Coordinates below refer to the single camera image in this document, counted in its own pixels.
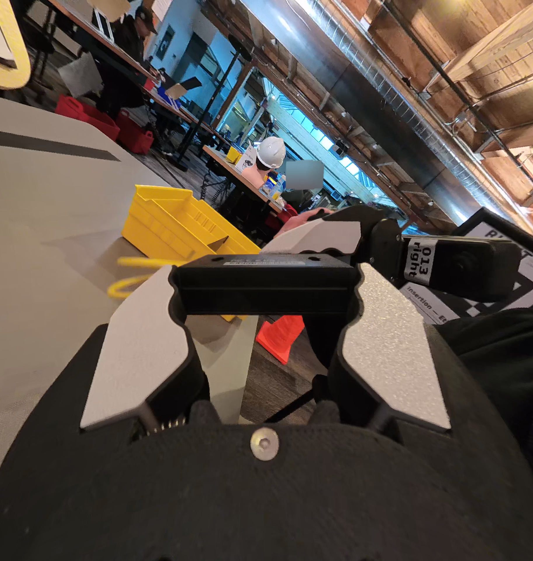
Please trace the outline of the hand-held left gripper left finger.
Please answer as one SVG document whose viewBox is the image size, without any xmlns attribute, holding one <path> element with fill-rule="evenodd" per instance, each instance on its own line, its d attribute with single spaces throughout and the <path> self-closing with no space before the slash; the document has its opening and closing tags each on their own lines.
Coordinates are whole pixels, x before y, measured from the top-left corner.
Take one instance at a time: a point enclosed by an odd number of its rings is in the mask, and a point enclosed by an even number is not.
<svg viewBox="0 0 533 561">
<path fill-rule="evenodd" d="M 80 428 L 85 431 L 126 419 L 158 432 L 194 403 L 210 400 L 183 307 L 176 273 L 165 265 L 116 309 L 108 322 Z"/>
</svg>

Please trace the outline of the black network switch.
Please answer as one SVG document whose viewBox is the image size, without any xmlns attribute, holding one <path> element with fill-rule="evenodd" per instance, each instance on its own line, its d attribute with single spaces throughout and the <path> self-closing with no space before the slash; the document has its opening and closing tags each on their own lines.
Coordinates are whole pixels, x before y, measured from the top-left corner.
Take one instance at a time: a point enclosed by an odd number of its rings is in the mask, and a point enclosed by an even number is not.
<svg viewBox="0 0 533 561">
<path fill-rule="evenodd" d="M 171 309 L 186 315 L 345 315 L 361 271 L 326 254 L 204 256 L 173 267 Z"/>
</svg>

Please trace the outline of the orange traffic cone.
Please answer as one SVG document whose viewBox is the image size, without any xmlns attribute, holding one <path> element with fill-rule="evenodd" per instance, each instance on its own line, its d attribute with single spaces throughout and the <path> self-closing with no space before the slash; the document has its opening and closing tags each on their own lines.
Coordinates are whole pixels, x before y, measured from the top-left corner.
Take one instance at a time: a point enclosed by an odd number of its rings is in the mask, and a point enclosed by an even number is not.
<svg viewBox="0 0 533 561">
<path fill-rule="evenodd" d="M 285 315 L 273 323 L 265 321 L 255 341 L 281 364 L 286 365 L 293 343 L 304 330 L 302 316 Z"/>
</svg>

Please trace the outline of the grey cloth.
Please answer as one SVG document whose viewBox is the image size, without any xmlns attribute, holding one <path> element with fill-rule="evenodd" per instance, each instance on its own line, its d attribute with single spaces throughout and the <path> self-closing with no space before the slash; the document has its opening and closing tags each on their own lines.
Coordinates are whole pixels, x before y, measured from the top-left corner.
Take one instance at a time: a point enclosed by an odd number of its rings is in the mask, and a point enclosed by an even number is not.
<svg viewBox="0 0 533 561">
<path fill-rule="evenodd" d="M 88 93 L 98 94 L 103 88 L 99 69 L 91 53 L 83 53 L 77 60 L 58 69 L 71 97 L 78 99 Z"/>
</svg>

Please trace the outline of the black pole stand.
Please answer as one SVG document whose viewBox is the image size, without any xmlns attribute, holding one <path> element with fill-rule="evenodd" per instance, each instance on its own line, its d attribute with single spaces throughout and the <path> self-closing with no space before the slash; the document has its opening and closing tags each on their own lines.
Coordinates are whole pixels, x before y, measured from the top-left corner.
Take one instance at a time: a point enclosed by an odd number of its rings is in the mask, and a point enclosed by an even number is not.
<svg viewBox="0 0 533 561">
<path fill-rule="evenodd" d="M 214 90 L 214 93 L 211 96 L 210 100 L 208 101 L 205 109 L 203 110 L 202 114 L 200 115 L 199 120 L 197 121 L 197 123 L 192 125 L 192 127 L 189 129 L 189 131 L 184 136 L 183 141 L 181 142 L 179 148 L 177 149 L 176 155 L 169 158 L 170 163 L 174 167 L 179 169 L 181 172 L 186 172 L 187 169 L 188 169 L 188 166 L 183 163 L 183 158 L 185 157 L 185 154 L 186 154 L 189 146 L 192 143 L 193 137 L 200 130 L 202 124 L 204 123 L 206 114 L 210 111 L 210 109 L 212 108 L 212 105 L 214 104 L 216 98 L 220 95 L 220 93 L 223 89 L 223 86 L 224 86 L 226 80 L 228 79 L 229 73 L 231 72 L 232 68 L 234 67 L 236 61 L 239 60 L 240 56 L 243 56 L 243 59 L 246 62 L 251 61 L 251 55 L 250 55 L 249 51 L 246 49 L 246 47 L 243 45 L 243 43 L 235 35 L 229 34 L 228 41 L 233 48 L 232 60 L 230 61 L 227 69 L 225 70 L 225 72 L 223 74 L 223 77 L 221 78 L 218 85 L 216 86 L 216 88 Z"/>
</svg>

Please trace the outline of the black framed marker sign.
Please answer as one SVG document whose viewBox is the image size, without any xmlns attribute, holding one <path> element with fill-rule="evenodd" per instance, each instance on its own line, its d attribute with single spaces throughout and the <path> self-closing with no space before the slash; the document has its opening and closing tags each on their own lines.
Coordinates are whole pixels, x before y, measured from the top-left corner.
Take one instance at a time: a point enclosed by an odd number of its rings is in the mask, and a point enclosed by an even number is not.
<svg viewBox="0 0 533 561">
<path fill-rule="evenodd" d="M 521 250 L 522 260 L 510 296 L 498 302 L 481 303 L 466 298 L 447 295 L 427 287 L 407 283 L 401 288 L 424 321 L 442 325 L 458 318 L 474 318 L 509 309 L 533 309 L 533 236 L 491 211 L 481 208 L 454 232 L 455 236 L 506 239 L 515 242 Z"/>
</svg>

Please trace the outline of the yellow divided plastic bin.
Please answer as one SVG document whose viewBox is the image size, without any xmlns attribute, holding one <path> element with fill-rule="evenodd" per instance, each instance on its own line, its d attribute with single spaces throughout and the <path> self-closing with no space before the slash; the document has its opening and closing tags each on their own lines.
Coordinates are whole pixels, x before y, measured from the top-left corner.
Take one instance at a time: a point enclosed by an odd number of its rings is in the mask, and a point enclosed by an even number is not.
<svg viewBox="0 0 533 561">
<path fill-rule="evenodd" d="M 154 270 L 154 275 L 119 280 L 108 296 L 126 299 L 136 288 L 147 293 L 164 289 L 174 294 L 171 275 L 180 266 L 205 256 L 257 255 L 259 247 L 191 191 L 172 187 L 136 186 L 122 236 L 144 257 L 121 257 L 120 266 Z M 218 254 L 207 245 L 229 236 Z"/>
</svg>

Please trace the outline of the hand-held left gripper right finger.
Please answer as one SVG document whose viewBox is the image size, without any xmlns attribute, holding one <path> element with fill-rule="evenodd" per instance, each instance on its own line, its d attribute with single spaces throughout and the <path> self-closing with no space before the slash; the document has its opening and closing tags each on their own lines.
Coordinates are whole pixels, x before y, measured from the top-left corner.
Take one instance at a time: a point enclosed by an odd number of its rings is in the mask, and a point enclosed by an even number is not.
<svg viewBox="0 0 533 561">
<path fill-rule="evenodd" d="M 356 314 L 343 328 L 327 372 L 330 394 L 347 420 L 376 432 L 392 420 L 449 431 L 424 320 L 370 264 L 357 269 Z"/>
</svg>

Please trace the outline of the metal ventilation duct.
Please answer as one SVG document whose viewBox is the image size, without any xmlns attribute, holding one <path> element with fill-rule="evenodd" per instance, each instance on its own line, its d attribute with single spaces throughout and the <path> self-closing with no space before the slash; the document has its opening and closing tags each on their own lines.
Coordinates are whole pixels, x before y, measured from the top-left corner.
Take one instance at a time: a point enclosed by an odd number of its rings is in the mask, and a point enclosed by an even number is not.
<svg viewBox="0 0 533 561">
<path fill-rule="evenodd" d="M 533 220 L 393 76 L 331 1 L 242 1 L 455 224 L 479 208 L 533 234 Z"/>
</svg>

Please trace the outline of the black tape strip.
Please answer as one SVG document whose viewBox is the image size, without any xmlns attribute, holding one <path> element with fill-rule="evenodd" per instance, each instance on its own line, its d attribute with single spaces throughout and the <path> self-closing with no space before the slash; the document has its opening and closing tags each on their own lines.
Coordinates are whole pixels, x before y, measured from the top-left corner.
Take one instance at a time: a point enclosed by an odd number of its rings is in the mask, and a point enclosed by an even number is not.
<svg viewBox="0 0 533 561">
<path fill-rule="evenodd" d="M 105 160 L 109 162 L 119 162 L 119 159 L 116 158 L 116 156 L 106 150 L 67 144 L 36 137 L 17 135 L 4 131 L 0 131 L 0 147 L 41 151 L 59 155 L 68 155 L 72 157 Z"/>
</svg>

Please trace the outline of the wooden table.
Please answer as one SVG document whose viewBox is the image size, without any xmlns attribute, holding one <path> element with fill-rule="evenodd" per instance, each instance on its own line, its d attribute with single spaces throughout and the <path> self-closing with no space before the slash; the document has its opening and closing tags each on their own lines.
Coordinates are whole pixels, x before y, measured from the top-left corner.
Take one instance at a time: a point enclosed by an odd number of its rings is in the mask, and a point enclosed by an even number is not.
<svg viewBox="0 0 533 561">
<path fill-rule="evenodd" d="M 274 200 L 272 197 L 263 192 L 262 188 L 255 187 L 247 178 L 245 178 L 242 173 L 237 169 L 237 166 L 229 163 L 226 160 L 226 155 L 222 152 L 211 148 L 209 146 L 204 146 L 204 152 L 213 158 L 224 170 L 228 172 L 228 175 L 232 177 L 233 183 L 240 183 L 244 186 L 250 193 L 253 193 L 265 204 L 270 206 L 274 213 L 279 214 L 284 210 L 284 206 L 278 204 L 278 201 Z"/>
</svg>

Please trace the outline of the white instruction sheet stand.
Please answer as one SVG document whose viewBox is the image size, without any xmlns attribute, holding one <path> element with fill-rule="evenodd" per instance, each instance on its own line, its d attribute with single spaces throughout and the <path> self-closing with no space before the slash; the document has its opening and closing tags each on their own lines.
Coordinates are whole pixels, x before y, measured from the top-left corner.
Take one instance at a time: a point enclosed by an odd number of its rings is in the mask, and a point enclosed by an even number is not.
<svg viewBox="0 0 533 561">
<path fill-rule="evenodd" d="M 0 1 L 0 90 L 23 88 L 31 62 L 10 1 Z"/>
</svg>

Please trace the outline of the long wooden desk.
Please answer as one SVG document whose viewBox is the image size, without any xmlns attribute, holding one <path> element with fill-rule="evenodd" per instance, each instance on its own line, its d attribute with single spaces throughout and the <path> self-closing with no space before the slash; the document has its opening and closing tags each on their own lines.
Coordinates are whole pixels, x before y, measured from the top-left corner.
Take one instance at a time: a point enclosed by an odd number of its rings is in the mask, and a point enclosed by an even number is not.
<svg viewBox="0 0 533 561">
<path fill-rule="evenodd" d="M 143 92 L 146 92 L 155 102 L 161 104 L 170 113 L 187 123 L 196 123 L 197 119 L 187 110 L 179 108 L 175 102 L 167 102 L 157 94 L 158 78 L 149 69 L 149 63 L 139 64 L 123 49 L 118 47 L 104 32 L 98 30 L 89 18 L 81 15 L 71 4 L 64 1 L 42 1 L 54 12 L 72 22 L 73 31 L 68 36 L 78 43 L 97 61 L 103 61 L 126 76 Z"/>
</svg>

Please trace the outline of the pink mannequin head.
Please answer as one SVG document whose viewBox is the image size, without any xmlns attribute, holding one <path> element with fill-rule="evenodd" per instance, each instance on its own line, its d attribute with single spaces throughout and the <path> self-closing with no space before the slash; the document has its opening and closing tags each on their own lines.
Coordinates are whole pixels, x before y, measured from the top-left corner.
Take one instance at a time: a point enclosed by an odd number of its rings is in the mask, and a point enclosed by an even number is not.
<svg viewBox="0 0 533 561">
<path fill-rule="evenodd" d="M 265 183 L 265 178 L 268 173 L 271 171 L 271 168 L 267 165 L 264 165 L 258 158 L 256 159 L 253 165 L 245 167 L 242 170 L 241 175 L 250 184 L 256 189 L 261 188 Z"/>
</svg>

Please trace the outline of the white hard hat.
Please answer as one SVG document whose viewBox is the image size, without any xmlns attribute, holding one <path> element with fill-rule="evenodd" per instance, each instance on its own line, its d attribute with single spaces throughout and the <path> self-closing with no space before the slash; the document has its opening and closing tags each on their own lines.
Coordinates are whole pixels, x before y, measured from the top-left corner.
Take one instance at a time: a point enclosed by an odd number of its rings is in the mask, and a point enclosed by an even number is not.
<svg viewBox="0 0 533 561">
<path fill-rule="evenodd" d="M 270 136 L 264 139 L 256 149 L 256 158 L 266 169 L 279 169 L 286 157 L 284 140 L 280 137 Z"/>
</svg>

